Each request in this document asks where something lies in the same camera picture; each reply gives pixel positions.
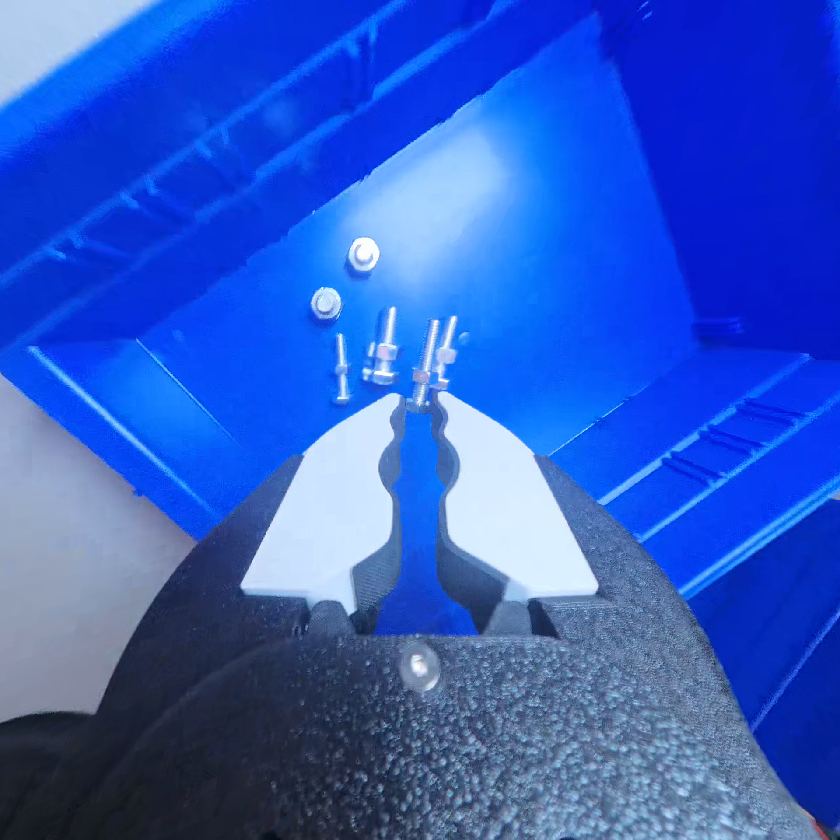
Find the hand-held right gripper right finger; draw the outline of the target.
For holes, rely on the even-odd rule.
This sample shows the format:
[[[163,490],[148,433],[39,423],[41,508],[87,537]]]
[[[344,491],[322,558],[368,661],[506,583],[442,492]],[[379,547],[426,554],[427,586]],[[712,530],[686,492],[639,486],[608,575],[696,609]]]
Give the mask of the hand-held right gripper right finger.
[[[437,577],[464,608],[593,597],[598,580],[536,455],[447,393],[434,400]]]

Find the blue plastic bin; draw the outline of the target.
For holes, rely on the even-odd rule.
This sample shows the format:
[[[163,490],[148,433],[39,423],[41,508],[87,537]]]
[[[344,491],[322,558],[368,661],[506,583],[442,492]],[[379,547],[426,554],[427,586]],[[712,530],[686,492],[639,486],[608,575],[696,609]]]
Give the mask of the blue plastic bin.
[[[839,503],[689,600],[784,786],[838,828]]]
[[[2,373],[192,536],[388,305],[701,593],[838,485],[838,2],[159,2],[2,107]]]

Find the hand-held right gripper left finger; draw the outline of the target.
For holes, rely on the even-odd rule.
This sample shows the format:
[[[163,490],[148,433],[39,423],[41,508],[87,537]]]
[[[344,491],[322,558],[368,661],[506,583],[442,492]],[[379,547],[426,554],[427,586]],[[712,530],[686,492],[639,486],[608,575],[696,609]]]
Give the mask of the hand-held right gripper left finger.
[[[242,580],[251,596],[380,606],[401,571],[399,502],[404,399],[386,395],[342,420],[302,455]]]

